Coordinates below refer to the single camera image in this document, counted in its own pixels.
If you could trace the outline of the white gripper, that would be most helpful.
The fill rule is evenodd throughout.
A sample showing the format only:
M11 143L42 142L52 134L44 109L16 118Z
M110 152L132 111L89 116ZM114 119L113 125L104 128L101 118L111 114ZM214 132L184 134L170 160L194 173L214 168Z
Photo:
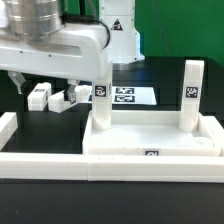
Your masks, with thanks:
M0 69L9 71L19 94L26 82L22 73L68 79L67 97L75 103L79 80L103 80L111 71L106 41L106 31L100 25L67 23L46 43L26 43L2 32Z

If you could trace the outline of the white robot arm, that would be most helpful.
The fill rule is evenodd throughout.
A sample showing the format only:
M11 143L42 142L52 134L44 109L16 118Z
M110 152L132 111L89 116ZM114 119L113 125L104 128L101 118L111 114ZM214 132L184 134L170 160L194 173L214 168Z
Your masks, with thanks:
M140 61L135 0L98 0L92 13L64 11L65 0L0 0L0 70L16 86L33 74L68 81L64 99L76 101L79 81L105 80L111 63L120 69Z

